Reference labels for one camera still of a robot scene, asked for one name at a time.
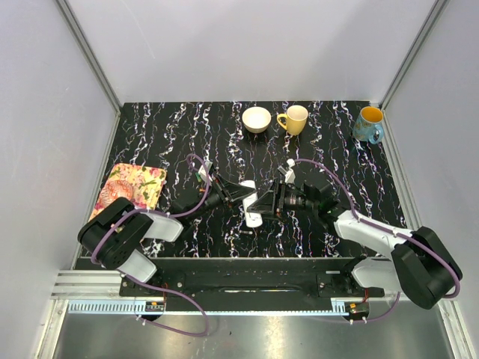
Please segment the white remote control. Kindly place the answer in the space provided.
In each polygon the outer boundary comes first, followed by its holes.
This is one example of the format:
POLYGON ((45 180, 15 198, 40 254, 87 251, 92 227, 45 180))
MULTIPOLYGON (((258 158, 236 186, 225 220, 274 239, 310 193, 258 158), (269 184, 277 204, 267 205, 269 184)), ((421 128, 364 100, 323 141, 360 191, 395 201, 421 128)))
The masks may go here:
POLYGON ((242 200, 242 207, 244 209, 245 216, 245 225, 248 228, 257 228, 263 224, 263 219, 261 214, 249 212, 248 208, 257 200, 257 193, 254 191, 253 194, 250 194, 248 197, 242 200))

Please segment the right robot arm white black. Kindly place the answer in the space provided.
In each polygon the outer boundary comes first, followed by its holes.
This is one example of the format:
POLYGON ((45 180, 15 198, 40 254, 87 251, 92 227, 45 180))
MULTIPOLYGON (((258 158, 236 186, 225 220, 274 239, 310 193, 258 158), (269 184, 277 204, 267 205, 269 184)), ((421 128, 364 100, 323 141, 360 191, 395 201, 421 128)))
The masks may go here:
POLYGON ((347 286, 402 292, 411 302, 429 310, 463 278, 460 267, 429 227, 396 228, 347 209, 328 182, 298 187, 275 180, 246 210, 271 219, 287 211, 306 212, 323 231, 380 255, 349 262, 342 270, 345 279, 341 281, 347 286))

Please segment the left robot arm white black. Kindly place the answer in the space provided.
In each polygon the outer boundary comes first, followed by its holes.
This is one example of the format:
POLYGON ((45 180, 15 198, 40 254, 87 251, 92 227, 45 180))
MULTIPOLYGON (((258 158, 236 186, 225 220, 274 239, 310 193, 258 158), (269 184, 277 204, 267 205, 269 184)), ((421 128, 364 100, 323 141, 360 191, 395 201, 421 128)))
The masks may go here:
POLYGON ((174 242, 205 212, 221 205, 240 204, 254 195, 252 181, 236 184, 211 175, 205 194, 180 197, 167 215, 136 209, 130 200, 120 197, 84 225, 77 239, 95 263, 146 283, 157 273, 157 267, 139 250, 142 239, 174 242))

